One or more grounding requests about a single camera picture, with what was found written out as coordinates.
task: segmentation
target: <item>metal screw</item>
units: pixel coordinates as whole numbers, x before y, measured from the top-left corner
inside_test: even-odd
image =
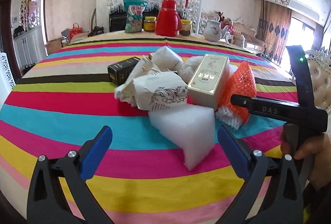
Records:
[[[286,155],[284,156],[284,158],[285,158],[286,160],[288,160],[288,161],[292,160],[292,157],[291,157],[291,155],[289,155],[289,154],[286,154]]]
[[[73,157],[76,156],[76,155],[77,155],[77,152],[74,151],[74,150],[71,150],[71,151],[69,151],[69,153],[68,153],[68,157],[69,157],[69,158],[73,158]]]
[[[261,150],[258,150],[258,149],[255,149],[253,151],[253,154],[254,154],[254,156],[260,157],[260,156],[262,156],[262,151]]]
[[[44,161],[45,159],[46,159],[45,155],[40,155],[38,158],[39,161]]]

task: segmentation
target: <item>black box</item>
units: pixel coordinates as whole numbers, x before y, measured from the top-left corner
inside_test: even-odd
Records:
[[[110,82],[120,86],[125,83],[129,74],[134,69],[140,58],[133,57],[108,66]]]

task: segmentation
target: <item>white teapot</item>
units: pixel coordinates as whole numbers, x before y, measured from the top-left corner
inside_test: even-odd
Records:
[[[221,29],[221,23],[216,20],[203,20],[200,23],[200,27],[204,28],[203,35],[207,41],[217,42],[223,36],[225,36],[229,25],[226,25],[223,29]]]

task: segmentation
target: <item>blue stripe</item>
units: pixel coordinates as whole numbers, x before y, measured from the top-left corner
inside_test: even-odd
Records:
[[[87,48],[87,49],[80,49],[80,50],[70,50],[70,51],[63,51],[59,53],[52,54],[48,56],[48,59],[57,59],[64,56],[74,56],[74,55],[84,55],[84,54],[94,54],[94,53],[101,53],[101,52],[154,52],[160,46],[124,46],[124,47],[100,47],[100,48]],[[193,55],[204,55],[204,54],[213,54],[213,55],[223,55],[228,56],[230,59],[242,60],[242,61],[250,61],[254,63],[258,63],[261,65],[269,66],[269,64],[265,61],[257,59],[247,58],[245,56],[235,56],[226,53],[220,53],[215,51],[208,51],[208,50],[199,50],[199,49],[191,49],[191,48],[172,48],[171,49],[175,53],[190,53]]]
[[[59,112],[40,111],[4,104],[0,111],[4,122],[55,141],[82,145],[93,139],[104,125],[111,127],[113,141],[109,148],[118,150],[152,150],[178,148],[163,137],[149,121],[148,117],[92,116]],[[233,130],[237,138],[273,129],[284,122],[251,115],[249,121]],[[216,120],[216,131],[221,122]]]

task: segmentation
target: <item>window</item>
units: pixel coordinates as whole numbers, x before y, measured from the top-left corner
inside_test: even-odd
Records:
[[[45,0],[40,0],[40,19],[41,19],[41,31],[44,45],[47,45],[47,31],[46,31],[46,19],[45,19]]]
[[[306,23],[292,17],[291,25],[289,28],[289,35],[287,37],[286,45],[301,45],[304,51],[312,48],[312,43],[314,41],[315,29]],[[282,56],[282,62],[279,65],[286,72],[290,72],[291,64],[289,54],[287,49],[284,50]]]

